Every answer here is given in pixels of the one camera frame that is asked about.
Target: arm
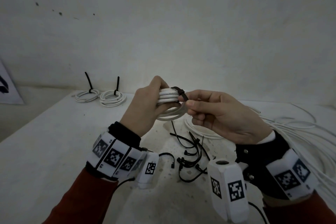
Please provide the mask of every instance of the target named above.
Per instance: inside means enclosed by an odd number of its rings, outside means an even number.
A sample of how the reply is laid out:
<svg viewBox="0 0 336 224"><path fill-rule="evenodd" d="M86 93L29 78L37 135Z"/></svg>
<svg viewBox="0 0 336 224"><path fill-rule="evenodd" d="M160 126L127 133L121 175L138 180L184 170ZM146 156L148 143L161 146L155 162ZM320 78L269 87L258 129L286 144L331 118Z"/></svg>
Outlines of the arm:
<svg viewBox="0 0 336 224"><path fill-rule="evenodd" d="M250 159L251 168L257 167L257 171L277 159L281 159L283 154L289 149L288 144L281 135L276 133L276 137L270 138L272 129L252 110L237 101L234 97L223 92L213 92L207 90L194 90L186 93L190 99L186 102L188 108L187 113L193 117L194 125L209 128L221 135L222 137L234 142L237 147L237 162L247 163L248 157L243 161L246 154L238 156L238 150L254 148L260 152L256 155L258 160ZM313 194L299 198L295 201L279 199L283 193L275 193L279 190L277 183L271 176L267 182L266 179L259 179L256 183L255 177L252 184L255 184L264 195L264 211L271 224L297 224L297 223L328 223L335 224L336 216L328 208L321 197L314 191ZM270 197L269 195L279 195L279 198Z"/></svg>
<svg viewBox="0 0 336 224"><path fill-rule="evenodd" d="M160 88L169 86L156 76L149 86L138 89L120 123L112 124L108 132L130 147L139 147L141 137L152 128L158 115L178 106L156 106ZM102 223L117 185L117 179L103 175L87 162L44 224Z"/></svg>

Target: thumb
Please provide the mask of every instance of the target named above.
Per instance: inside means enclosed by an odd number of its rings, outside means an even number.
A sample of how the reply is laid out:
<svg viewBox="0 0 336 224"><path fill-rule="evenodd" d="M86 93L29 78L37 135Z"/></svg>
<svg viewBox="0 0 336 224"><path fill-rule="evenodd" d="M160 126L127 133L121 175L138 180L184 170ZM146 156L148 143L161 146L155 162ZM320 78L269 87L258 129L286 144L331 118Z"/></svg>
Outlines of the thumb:
<svg viewBox="0 0 336 224"><path fill-rule="evenodd" d="M162 105L159 105L156 110L155 110L155 115L160 115L162 114L164 111L167 111L168 109L170 108L173 108L173 107L180 107L180 103L165 103L165 104L162 104Z"/></svg>
<svg viewBox="0 0 336 224"><path fill-rule="evenodd" d="M188 109L201 113L209 113L215 116L222 115L221 103L208 103L203 101L188 100L185 104Z"/></svg>

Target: person's right hand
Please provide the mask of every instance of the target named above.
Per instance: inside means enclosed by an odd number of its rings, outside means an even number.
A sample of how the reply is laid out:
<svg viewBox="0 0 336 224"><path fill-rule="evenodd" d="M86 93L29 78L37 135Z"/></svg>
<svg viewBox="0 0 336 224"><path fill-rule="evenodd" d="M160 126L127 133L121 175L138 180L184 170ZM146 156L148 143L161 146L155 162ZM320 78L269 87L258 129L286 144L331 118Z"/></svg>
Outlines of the person's right hand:
<svg viewBox="0 0 336 224"><path fill-rule="evenodd" d="M272 132L258 114L229 94L194 90L186 95L192 123L209 128L235 144L256 144Z"/></svg>

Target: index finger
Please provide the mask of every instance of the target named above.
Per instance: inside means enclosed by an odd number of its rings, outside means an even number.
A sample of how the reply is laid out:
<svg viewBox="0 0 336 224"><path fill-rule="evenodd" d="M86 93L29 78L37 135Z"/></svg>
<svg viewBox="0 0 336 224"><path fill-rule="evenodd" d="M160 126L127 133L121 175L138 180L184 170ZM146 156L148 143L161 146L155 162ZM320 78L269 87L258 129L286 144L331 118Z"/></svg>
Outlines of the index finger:
<svg viewBox="0 0 336 224"><path fill-rule="evenodd" d="M160 88L160 89L167 89L169 88L168 84L158 75L154 76L153 80L150 82L149 86Z"/></svg>
<svg viewBox="0 0 336 224"><path fill-rule="evenodd" d="M198 100L207 101L211 103L221 102L221 96L224 95L223 92L211 91L211 90L193 90L187 92L186 95L190 100Z"/></svg>

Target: round hole on device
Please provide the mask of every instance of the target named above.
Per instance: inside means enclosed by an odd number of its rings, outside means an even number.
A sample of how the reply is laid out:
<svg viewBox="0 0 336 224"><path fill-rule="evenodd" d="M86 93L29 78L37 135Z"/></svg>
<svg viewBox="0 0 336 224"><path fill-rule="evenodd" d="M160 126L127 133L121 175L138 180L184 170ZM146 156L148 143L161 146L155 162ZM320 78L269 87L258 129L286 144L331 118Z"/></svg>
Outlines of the round hole on device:
<svg viewBox="0 0 336 224"><path fill-rule="evenodd" d="M229 162L225 161L225 160L219 160L216 162L217 165L227 165L229 164Z"/></svg>

